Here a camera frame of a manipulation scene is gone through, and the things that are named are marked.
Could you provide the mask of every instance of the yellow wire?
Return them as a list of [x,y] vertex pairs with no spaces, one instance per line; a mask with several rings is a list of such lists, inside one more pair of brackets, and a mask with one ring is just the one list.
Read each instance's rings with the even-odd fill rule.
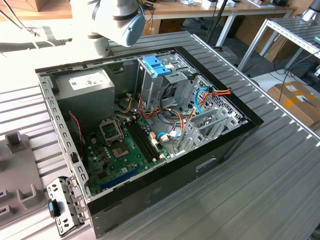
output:
[[130,111],[130,109],[131,109],[131,103],[132,103],[132,98],[130,98],[129,106],[127,107],[127,109],[122,112],[123,114],[126,114],[127,112]]
[[216,93],[225,93],[228,91],[229,91],[229,89],[228,90],[214,90],[214,92],[216,92]]

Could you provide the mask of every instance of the chip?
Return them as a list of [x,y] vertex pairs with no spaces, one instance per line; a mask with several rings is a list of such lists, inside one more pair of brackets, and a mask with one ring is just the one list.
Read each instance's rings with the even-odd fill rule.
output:
[[117,142],[112,145],[112,152],[114,156],[118,159],[125,155],[129,154],[129,149],[127,148],[126,144],[123,142]]
[[107,177],[107,176],[108,176],[108,174],[107,174],[106,171],[100,172],[100,173],[98,174],[99,179],[103,179],[103,178],[105,178],[105,177]]

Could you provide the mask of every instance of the white label sticker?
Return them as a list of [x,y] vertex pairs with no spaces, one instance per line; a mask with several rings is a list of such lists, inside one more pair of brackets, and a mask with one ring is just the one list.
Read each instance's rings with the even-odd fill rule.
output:
[[300,96],[296,96],[301,102],[305,102],[305,99],[307,99],[305,96],[300,95]]
[[289,89],[289,91],[294,92],[294,91],[298,91],[298,89],[295,88],[295,86],[293,85],[288,85],[286,86],[287,89]]
[[168,65],[165,65],[165,67],[166,67],[167,69],[173,69],[173,68],[175,68],[171,63],[169,63]]
[[70,78],[69,83],[73,90],[85,89],[103,84],[106,79],[100,72]]

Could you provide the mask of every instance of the aluminum extrusion table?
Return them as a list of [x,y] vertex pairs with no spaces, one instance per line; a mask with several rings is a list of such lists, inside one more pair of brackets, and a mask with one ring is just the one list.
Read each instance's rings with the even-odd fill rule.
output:
[[[225,163],[107,233],[108,240],[307,239],[320,222],[319,137],[196,35],[141,37],[116,55],[183,46],[263,120]],[[43,187],[69,175],[40,88],[0,93],[0,136],[26,133]],[[59,239],[46,207],[0,230],[0,239]],[[86,223],[65,239],[94,239]]]
[[280,34],[300,47],[287,64],[287,68],[291,66],[303,49],[311,54],[315,54],[317,58],[320,58],[320,44],[314,41],[316,36],[320,36],[320,21],[316,24],[310,24],[303,21],[300,17],[266,19],[239,64],[238,69],[240,71],[244,69],[250,56],[256,49],[258,42],[268,28],[273,29],[274,33],[261,51],[261,56],[266,54],[277,35]]

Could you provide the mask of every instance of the motherboard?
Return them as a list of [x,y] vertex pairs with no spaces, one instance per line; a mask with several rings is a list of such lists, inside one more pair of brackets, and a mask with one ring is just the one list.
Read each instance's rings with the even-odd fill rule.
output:
[[144,118],[104,126],[100,125],[96,131],[83,135],[86,142],[84,154],[87,158],[88,187],[92,195],[171,158],[162,143],[152,143],[151,128]]

